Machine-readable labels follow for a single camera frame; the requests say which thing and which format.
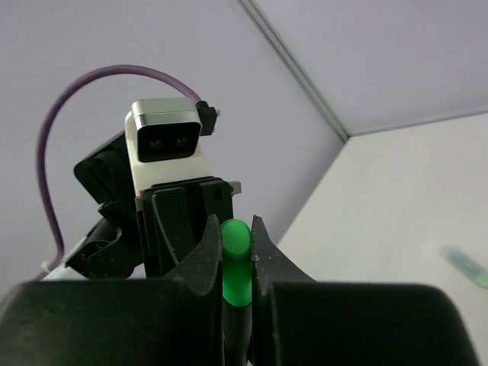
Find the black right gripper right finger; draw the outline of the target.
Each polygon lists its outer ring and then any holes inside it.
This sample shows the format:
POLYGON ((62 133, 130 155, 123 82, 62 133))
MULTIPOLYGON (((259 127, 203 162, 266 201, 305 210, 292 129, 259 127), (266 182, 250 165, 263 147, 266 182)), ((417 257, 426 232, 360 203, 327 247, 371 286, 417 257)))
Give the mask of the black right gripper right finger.
POLYGON ((322 282, 252 221, 255 365, 477 365, 458 309, 423 284, 322 282))

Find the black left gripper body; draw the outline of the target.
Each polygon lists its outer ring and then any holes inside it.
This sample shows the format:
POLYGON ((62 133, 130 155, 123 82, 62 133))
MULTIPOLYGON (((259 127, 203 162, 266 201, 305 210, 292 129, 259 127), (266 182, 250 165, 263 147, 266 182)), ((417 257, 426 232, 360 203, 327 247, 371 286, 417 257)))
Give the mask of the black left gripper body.
POLYGON ((135 199, 136 218, 148 278, 160 278, 176 267, 202 240, 207 218, 233 218, 233 196, 239 181, 193 178, 153 185, 135 199))

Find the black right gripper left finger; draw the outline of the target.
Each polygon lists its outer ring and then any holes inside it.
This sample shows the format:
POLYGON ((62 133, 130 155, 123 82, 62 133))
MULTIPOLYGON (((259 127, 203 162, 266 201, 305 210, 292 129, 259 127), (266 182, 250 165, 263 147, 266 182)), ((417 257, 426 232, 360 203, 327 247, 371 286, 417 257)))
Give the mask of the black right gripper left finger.
POLYGON ((1 303, 3 365, 221 365, 222 236, 162 278, 30 281, 1 303))

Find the black green-tipped marker pen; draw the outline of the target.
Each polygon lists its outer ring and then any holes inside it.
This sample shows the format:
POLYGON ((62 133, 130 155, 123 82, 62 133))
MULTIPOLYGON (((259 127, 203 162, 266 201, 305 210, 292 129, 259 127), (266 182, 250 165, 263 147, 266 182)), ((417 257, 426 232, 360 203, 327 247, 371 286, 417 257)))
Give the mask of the black green-tipped marker pen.
POLYGON ((223 300, 225 365, 245 366, 252 336, 252 305, 236 307, 223 300))

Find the green pen cap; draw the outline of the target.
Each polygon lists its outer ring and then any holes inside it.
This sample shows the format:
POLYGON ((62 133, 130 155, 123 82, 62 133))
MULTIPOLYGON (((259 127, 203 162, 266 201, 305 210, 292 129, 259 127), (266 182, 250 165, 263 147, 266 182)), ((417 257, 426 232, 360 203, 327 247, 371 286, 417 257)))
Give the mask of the green pen cap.
POLYGON ((247 223, 231 219, 221 225, 223 240, 223 298, 234 307, 252 302, 251 230, 247 223))

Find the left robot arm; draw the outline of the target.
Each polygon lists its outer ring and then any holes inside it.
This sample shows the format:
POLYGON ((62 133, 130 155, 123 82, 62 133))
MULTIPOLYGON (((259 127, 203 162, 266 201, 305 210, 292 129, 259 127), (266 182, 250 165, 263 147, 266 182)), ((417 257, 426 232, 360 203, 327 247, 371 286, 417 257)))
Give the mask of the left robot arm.
POLYGON ((195 250, 209 216, 218 224, 233 218, 233 195, 242 185, 198 171, 205 166, 201 151, 161 164, 145 164, 157 176, 135 190, 124 133, 77 163, 75 177, 101 219, 69 254, 55 229, 58 252, 43 266, 42 279, 128 278, 139 265, 147 277, 159 278, 195 250))

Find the pale green highlighter pen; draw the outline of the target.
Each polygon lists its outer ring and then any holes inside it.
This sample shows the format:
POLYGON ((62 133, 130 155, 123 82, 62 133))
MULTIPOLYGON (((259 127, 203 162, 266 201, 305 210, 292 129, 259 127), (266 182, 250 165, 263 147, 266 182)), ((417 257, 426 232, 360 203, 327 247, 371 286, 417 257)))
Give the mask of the pale green highlighter pen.
POLYGON ((452 246, 444 247, 441 253, 445 260, 471 283, 484 290, 487 289, 487 268, 452 246))

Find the left aluminium frame post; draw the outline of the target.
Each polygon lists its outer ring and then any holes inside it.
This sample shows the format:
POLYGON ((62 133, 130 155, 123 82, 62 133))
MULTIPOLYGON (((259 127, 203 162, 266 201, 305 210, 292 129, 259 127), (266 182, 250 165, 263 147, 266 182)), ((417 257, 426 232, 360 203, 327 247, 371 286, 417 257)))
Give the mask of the left aluminium frame post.
POLYGON ((279 58, 326 125, 343 143, 346 143, 351 137, 351 133, 333 110, 299 59, 294 55, 294 52, 287 45, 279 31, 258 5, 258 2, 253 0, 237 0, 236 3, 253 23, 277 58, 279 58))

